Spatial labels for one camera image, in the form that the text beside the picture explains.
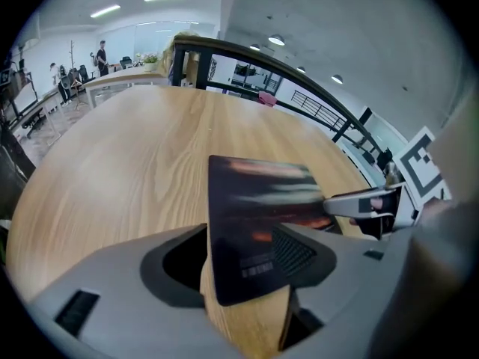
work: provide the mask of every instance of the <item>black card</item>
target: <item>black card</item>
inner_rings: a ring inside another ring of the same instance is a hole
[[[286,286],[275,264],[272,226],[340,233],[303,165],[210,156],[208,201],[216,298],[231,306]]]

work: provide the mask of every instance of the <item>person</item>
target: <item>person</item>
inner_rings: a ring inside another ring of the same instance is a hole
[[[60,91],[61,98],[63,99],[63,104],[61,104],[61,106],[66,106],[68,104],[71,104],[72,100],[70,95],[70,89],[63,88],[63,85],[61,84],[60,70],[58,69],[55,63],[50,64],[50,73],[52,74],[53,85],[58,86],[58,90]]]
[[[97,52],[98,70],[100,77],[108,74],[108,63],[106,62],[105,41],[100,41],[100,49]]]

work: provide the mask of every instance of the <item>handrail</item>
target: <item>handrail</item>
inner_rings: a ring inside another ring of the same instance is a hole
[[[250,90],[250,89],[246,89],[246,88],[240,88],[240,87],[237,87],[235,85],[228,85],[228,84],[222,84],[221,82],[210,82],[208,84],[208,86],[212,87],[212,88],[218,88],[218,89],[224,89],[224,90],[229,90],[231,92],[235,92],[235,93],[240,93],[240,94],[245,94],[245,95],[248,95],[248,96],[252,96],[252,97],[256,97],[258,98],[260,96],[260,94],[255,91],[255,90]],[[336,128],[334,128],[333,126],[329,125],[328,123],[320,120],[319,118],[305,112],[305,111],[302,111],[301,109],[298,109],[296,106],[292,106],[290,104],[287,104],[285,102],[282,102],[280,100],[277,100],[276,101],[276,105],[278,106],[281,106],[283,108],[286,108],[290,111],[294,111],[295,113],[298,113],[304,117],[307,117],[313,121],[316,121],[317,123],[323,125],[324,127],[328,128],[329,130],[333,131],[333,132],[338,132],[338,130]],[[363,151],[365,152],[369,152],[369,150],[366,150],[365,148],[363,148],[363,146],[361,146],[360,144],[358,144],[356,141],[354,141],[351,137],[347,136],[347,135],[342,135],[345,139],[347,139],[349,142],[351,142],[355,147],[359,148],[359,149],[363,149]]]
[[[265,68],[274,74],[287,78],[291,82],[318,96],[326,104],[331,106],[334,110],[340,113],[347,119],[346,124],[352,124],[363,134],[364,137],[381,152],[381,148],[373,139],[371,134],[366,130],[362,123],[348,111],[343,104],[341,104],[334,96],[332,96],[326,89],[319,86],[316,82],[308,78],[303,73],[293,69],[285,63],[269,57],[261,52],[253,51],[244,46],[229,43],[228,41],[211,39],[208,37],[199,36],[182,36],[174,37],[175,57],[173,61],[173,85],[180,85],[183,73],[183,61],[185,52],[199,52],[200,61],[198,63],[198,75],[196,87],[206,89],[207,85],[211,85],[207,81],[208,72],[210,70],[210,62],[212,55],[222,55],[229,58],[235,58],[239,61],[244,61],[253,64],[257,67]],[[344,136],[344,131],[347,127],[341,127],[341,130],[336,135],[333,141],[336,141],[341,136]]]
[[[323,117],[324,120],[328,123],[330,123],[329,121],[331,121],[332,126],[339,125],[339,128],[341,128],[346,122],[344,118],[338,116],[333,111],[330,111],[323,104],[320,104],[318,101],[315,101],[314,99],[310,98],[309,96],[306,96],[305,94],[297,90],[294,91],[294,94],[291,97],[291,101],[300,105],[306,111],[315,112],[313,114],[315,117]]]

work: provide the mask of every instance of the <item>black railing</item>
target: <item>black railing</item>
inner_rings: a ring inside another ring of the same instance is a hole
[[[288,65],[269,57],[261,52],[252,51],[249,48],[240,46],[227,41],[210,39],[207,37],[198,36],[175,36],[174,37],[174,60],[173,60],[173,79],[174,86],[180,86],[183,77],[183,62],[186,52],[197,52],[200,54],[200,61],[198,62],[198,72],[196,75],[196,88],[206,89],[207,86],[220,88],[223,90],[230,90],[240,93],[242,96],[258,97],[258,92],[240,88],[234,85],[219,84],[218,82],[208,81],[208,74],[210,71],[211,58],[213,55],[221,55],[229,58],[234,58],[238,61],[243,61],[248,64],[253,64],[256,67],[266,69],[271,73],[279,75],[282,78],[288,79],[294,84],[297,84],[308,92],[311,92],[316,97],[319,97],[327,105],[333,108],[337,113],[343,116],[346,120],[340,129],[335,128],[330,123],[309,114],[302,109],[295,106],[288,105],[285,102],[278,101],[277,105],[283,106],[291,111],[300,113],[301,115],[311,118],[312,120],[324,125],[326,128],[336,132],[333,141],[336,142],[340,137],[345,137],[354,145],[360,147],[351,138],[347,137],[344,132],[351,126],[354,126],[363,136],[381,152],[379,145],[373,139],[371,134],[364,127],[364,123],[354,117],[337,99],[335,99],[327,90],[319,86],[316,82],[305,76],[303,73],[289,67]]]
[[[320,118],[324,122],[328,123],[330,126],[339,130],[344,126],[346,120],[342,117],[339,117],[333,111],[327,109],[324,105],[320,104],[318,101],[306,96],[305,94],[298,92],[297,90],[294,91],[293,96],[291,97],[291,101],[295,104],[299,105],[304,111],[312,114],[313,116]]]
[[[269,79],[268,85],[266,86],[266,90],[275,91],[277,87],[278,87],[278,82],[275,80]]]

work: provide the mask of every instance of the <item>desk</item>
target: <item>desk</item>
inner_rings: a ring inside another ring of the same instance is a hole
[[[110,73],[106,76],[98,77],[83,84],[83,87],[87,90],[88,104],[90,104],[90,108],[93,110],[97,107],[93,90],[113,85],[134,85],[144,83],[151,83],[152,85],[154,83],[168,85],[168,79],[156,72],[145,72],[144,67],[136,67],[118,70],[117,72]]]
[[[386,178],[382,171],[376,163],[372,165],[366,161],[366,158],[362,156],[362,150],[359,150],[346,139],[339,140],[338,146],[351,158],[351,161],[353,161],[359,171],[361,171],[371,188],[384,186],[386,184]]]
[[[28,182],[7,244],[19,293],[31,300],[99,248],[208,222],[211,154],[305,164],[327,197],[367,188],[344,153],[297,117],[206,90],[135,86],[72,126]],[[345,235],[362,236],[348,219],[338,222]],[[222,307],[208,257],[201,292],[210,320],[244,354],[278,353],[288,286]]]
[[[109,65],[108,65],[108,69],[109,69],[109,70],[110,70],[110,69],[113,69],[113,73],[115,73],[115,72],[117,71],[117,69],[118,69],[118,70],[121,70],[121,69],[123,69],[123,67],[121,66],[120,63],[116,63],[116,64],[109,64]]]
[[[20,121],[15,123],[15,125],[12,128],[12,132],[15,132],[16,129],[18,129],[21,125],[23,125],[25,122],[30,120],[30,118],[32,118],[34,116],[34,114],[38,111],[39,108],[42,108],[43,113],[45,114],[46,120],[47,120],[48,124],[50,125],[50,128],[52,129],[53,135],[54,135],[54,138],[51,141],[47,141],[46,143],[48,144],[48,146],[51,146],[53,143],[55,143],[61,137],[61,134],[55,128],[55,124],[53,123],[52,119],[50,118],[49,110],[51,110],[51,108],[49,108],[48,104],[50,104],[50,102],[49,102],[50,98],[54,97],[56,99],[58,96],[59,96],[59,92],[58,92],[57,87],[54,87],[49,92],[47,92],[37,103],[34,104],[34,106],[28,111],[28,113],[26,113],[20,119]],[[53,108],[55,106],[58,107],[58,111],[60,112],[61,119],[64,122],[65,129],[68,129],[67,118],[65,117],[65,113],[63,112],[63,108],[61,106],[62,102],[63,101],[61,101],[61,99],[60,99],[60,102],[57,102],[56,104],[54,104]]]

